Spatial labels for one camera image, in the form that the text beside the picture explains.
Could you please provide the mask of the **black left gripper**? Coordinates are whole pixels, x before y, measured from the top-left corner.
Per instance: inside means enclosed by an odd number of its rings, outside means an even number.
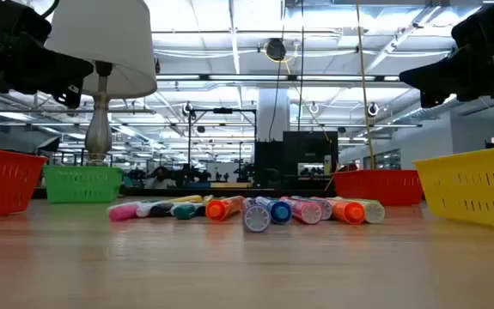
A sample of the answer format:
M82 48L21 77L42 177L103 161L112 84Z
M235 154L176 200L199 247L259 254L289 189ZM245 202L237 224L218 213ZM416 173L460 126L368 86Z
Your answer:
M63 92L94 71L89 61L44 47L52 30L46 19L51 13L52 8L40 14L25 4L0 0L1 93ZM81 95L60 93L55 95L55 101L67 108L78 108Z

